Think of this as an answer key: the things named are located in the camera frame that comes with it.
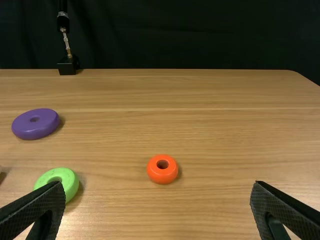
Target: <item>black curtain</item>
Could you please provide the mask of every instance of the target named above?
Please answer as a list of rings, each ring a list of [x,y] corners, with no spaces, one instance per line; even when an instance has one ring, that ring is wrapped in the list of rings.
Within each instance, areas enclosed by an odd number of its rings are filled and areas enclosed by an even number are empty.
[[[69,0],[82,68],[287,69],[320,84],[319,0]],[[58,0],[0,1],[0,67],[56,68]]]

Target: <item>plastic toy ring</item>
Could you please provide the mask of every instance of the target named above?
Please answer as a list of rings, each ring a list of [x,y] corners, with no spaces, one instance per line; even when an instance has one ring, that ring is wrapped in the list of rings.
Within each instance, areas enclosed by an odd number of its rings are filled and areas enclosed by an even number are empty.
[[[11,129],[18,138],[35,140],[53,133],[59,124],[58,113],[49,108],[39,108],[17,116]]]
[[[62,183],[65,203],[69,202],[76,195],[79,187],[79,178],[74,171],[66,167],[57,167],[44,173],[35,182],[33,190],[53,181],[60,181]]]
[[[150,159],[146,172],[149,178],[157,184],[169,184],[178,175],[178,165],[175,159],[166,154],[156,155]]]

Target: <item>black base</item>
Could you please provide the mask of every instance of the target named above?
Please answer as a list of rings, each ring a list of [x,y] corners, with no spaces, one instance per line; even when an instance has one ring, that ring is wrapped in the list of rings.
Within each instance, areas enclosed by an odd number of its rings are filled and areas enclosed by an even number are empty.
[[[57,67],[60,75],[76,75],[80,69],[79,59],[76,55],[72,55],[72,58],[65,56],[58,62]]]

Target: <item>wooden table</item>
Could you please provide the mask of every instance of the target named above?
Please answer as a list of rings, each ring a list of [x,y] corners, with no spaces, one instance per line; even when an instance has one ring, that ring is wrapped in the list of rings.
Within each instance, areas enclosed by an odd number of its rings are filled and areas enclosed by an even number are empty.
[[[16,138],[36,108],[63,127]],[[293,71],[0,70],[0,119],[0,206],[49,169],[80,177],[58,240],[258,240],[255,180],[320,209],[320,88]],[[169,185],[146,174],[161,153],[182,173]]]

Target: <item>purple disc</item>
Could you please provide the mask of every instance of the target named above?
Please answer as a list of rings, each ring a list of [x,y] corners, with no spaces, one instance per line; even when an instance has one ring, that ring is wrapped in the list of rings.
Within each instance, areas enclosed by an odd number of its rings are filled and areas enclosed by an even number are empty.
[[[35,140],[48,136],[60,124],[58,113],[49,108],[39,108],[18,116],[12,123],[14,135],[24,140]]]

